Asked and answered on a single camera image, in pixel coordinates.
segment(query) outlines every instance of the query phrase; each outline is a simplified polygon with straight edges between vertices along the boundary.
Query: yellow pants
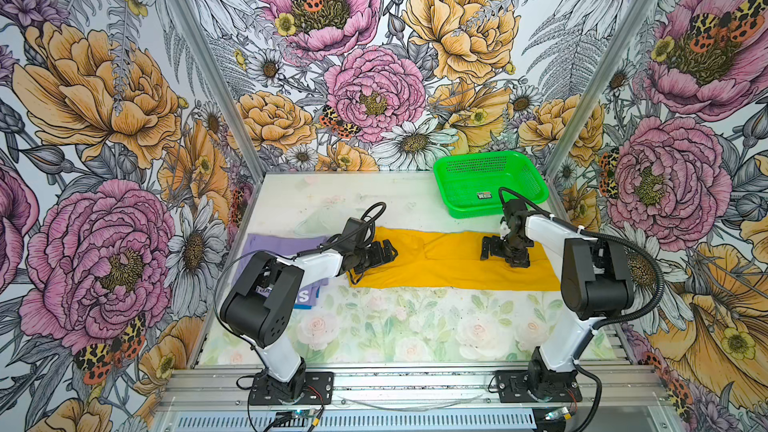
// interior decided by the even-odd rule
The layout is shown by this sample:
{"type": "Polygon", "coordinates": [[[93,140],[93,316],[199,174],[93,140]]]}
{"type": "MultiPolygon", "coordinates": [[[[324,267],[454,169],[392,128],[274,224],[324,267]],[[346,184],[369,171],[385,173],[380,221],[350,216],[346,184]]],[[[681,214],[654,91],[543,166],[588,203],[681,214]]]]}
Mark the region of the yellow pants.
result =
{"type": "Polygon", "coordinates": [[[376,227],[377,241],[389,239],[398,256],[371,268],[353,287],[456,287],[479,290],[557,291],[560,281],[541,244],[528,250],[531,266],[512,268],[503,258],[480,260],[487,233],[419,232],[376,227]]]}

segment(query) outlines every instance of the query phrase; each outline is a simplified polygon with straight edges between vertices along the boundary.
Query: yellow cloth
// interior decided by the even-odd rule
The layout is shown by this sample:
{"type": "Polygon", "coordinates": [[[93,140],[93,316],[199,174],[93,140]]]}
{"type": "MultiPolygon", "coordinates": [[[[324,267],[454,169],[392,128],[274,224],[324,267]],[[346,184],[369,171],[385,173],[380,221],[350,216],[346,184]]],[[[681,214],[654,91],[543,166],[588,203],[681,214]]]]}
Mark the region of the yellow cloth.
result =
{"type": "Polygon", "coordinates": [[[478,290],[558,291],[560,281],[541,244],[528,250],[531,267],[512,268],[503,258],[480,260],[487,233],[419,232],[376,227],[377,241],[389,239],[398,256],[366,271],[353,287],[456,287],[478,290]]]}

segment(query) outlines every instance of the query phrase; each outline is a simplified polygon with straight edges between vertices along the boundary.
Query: pink peony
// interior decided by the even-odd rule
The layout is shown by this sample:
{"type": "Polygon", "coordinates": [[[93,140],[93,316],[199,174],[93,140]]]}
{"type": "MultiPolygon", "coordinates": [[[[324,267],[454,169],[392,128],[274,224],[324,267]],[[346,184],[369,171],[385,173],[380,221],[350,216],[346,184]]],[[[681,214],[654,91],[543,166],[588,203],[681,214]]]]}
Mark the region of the pink peony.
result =
{"type": "Polygon", "coordinates": [[[143,314],[160,320],[170,301],[165,259],[174,220],[157,196],[109,180],[51,207],[29,241],[35,288],[22,302],[22,330],[72,350],[106,343],[143,314]]]}
{"type": "Polygon", "coordinates": [[[658,42],[644,78],[644,88],[653,103],[713,122],[730,116],[768,87],[768,26],[743,43],[715,43],[705,53],[690,48],[692,16],[722,16],[744,1],[681,0],[667,14],[667,24],[659,24],[655,31],[658,42]],[[674,40],[674,48],[667,49],[672,45],[668,37],[674,40]]]}
{"type": "Polygon", "coordinates": [[[722,155],[712,129],[693,118],[641,120],[619,149],[619,195],[608,200],[610,218],[655,235],[663,250],[695,245],[728,206],[731,181],[722,155]]]}
{"type": "Polygon", "coordinates": [[[343,120],[359,126],[359,138],[378,142],[381,133],[424,112],[422,73],[408,59],[379,46],[353,50],[326,72],[328,105],[343,120]]]}
{"type": "MultiPolygon", "coordinates": [[[[268,20],[274,21],[281,14],[293,15],[291,0],[262,0],[266,7],[262,9],[268,20]]],[[[299,57],[312,61],[322,60],[326,56],[347,53],[359,44],[369,43],[376,35],[379,25],[381,0],[344,0],[350,7],[349,18],[343,28],[325,26],[312,30],[308,34],[299,31],[286,36],[288,45],[299,57]]]]}
{"type": "Polygon", "coordinates": [[[24,255],[24,236],[39,213],[32,190],[16,171],[0,164],[0,292],[16,276],[24,255]]]}

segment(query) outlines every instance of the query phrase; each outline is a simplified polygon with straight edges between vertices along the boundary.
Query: wall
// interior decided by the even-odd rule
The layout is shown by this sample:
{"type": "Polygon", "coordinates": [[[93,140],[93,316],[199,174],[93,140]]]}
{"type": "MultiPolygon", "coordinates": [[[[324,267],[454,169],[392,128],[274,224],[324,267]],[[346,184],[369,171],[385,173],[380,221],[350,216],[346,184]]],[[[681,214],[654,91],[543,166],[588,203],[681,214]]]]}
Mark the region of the wall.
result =
{"type": "Polygon", "coordinates": [[[188,1],[266,168],[375,171],[542,166],[631,0],[188,1]]]}
{"type": "Polygon", "coordinates": [[[147,430],[253,179],[162,5],[0,16],[0,421],[147,430]]]}
{"type": "MultiPolygon", "coordinates": [[[[552,176],[574,223],[660,261],[664,298],[625,331],[689,430],[768,430],[767,6],[660,0],[604,84],[596,155],[552,176]]],[[[637,310],[654,282],[629,259],[637,310]]]]}

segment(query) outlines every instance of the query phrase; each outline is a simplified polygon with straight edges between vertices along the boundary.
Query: green plastic basket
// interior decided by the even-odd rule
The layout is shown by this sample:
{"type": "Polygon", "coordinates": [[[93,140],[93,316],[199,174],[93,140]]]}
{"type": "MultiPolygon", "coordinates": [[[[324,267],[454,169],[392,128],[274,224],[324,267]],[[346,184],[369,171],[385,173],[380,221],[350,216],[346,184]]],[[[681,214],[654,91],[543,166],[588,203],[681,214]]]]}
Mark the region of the green plastic basket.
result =
{"type": "Polygon", "coordinates": [[[512,150],[443,157],[433,170],[442,200],[454,218],[501,214],[499,187],[511,188],[537,204],[549,197],[531,161],[512,150]]]}

